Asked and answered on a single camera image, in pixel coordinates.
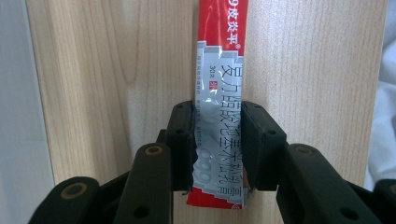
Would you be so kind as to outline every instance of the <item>screw hole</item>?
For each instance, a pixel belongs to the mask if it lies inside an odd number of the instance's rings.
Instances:
[[[351,220],[358,220],[359,219],[358,214],[355,211],[353,211],[352,209],[343,207],[343,208],[340,209],[340,212],[347,219],[351,219]]]
[[[85,183],[71,184],[62,190],[61,197],[66,200],[75,199],[83,195],[87,188],[88,186]]]
[[[149,215],[149,208],[142,205],[134,210],[134,216],[137,218],[147,217]]]

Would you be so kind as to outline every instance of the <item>red packet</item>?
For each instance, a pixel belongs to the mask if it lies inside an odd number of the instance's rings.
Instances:
[[[247,0],[200,0],[195,88],[198,160],[187,203],[242,209],[240,114]]]

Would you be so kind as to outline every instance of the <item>wood grain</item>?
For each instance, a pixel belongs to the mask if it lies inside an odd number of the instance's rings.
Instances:
[[[244,99],[264,105],[289,142],[317,147],[362,184],[387,2],[250,0]],[[196,0],[28,0],[57,182],[104,183],[192,98]],[[244,211],[185,205],[175,223],[279,223],[274,193]]]

